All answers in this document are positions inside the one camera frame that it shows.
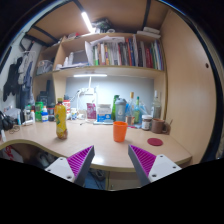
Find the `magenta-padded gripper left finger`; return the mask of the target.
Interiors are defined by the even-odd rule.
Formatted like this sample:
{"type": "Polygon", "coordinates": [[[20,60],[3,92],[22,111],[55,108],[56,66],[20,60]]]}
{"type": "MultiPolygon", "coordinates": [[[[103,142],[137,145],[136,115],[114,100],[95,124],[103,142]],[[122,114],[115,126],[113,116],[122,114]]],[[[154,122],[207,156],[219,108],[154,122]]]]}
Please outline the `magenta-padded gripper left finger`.
{"type": "Polygon", "coordinates": [[[89,146],[68,158],[59,157],[46,168],[46,171],[83,186],[94,156],[94,146],[89,146]]]}

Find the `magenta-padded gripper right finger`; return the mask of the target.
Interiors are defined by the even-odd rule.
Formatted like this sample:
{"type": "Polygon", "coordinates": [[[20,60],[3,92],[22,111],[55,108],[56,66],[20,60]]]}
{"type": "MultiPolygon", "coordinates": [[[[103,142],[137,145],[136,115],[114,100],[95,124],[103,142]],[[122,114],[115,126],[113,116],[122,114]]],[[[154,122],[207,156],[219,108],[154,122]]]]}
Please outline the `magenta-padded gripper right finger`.
{"type": "Polygon", "coordinates": [[[128,155],[142,186],[180,170],[180,167],[164,154],[155,156],[134,145],[128,146],[128,155]]]}

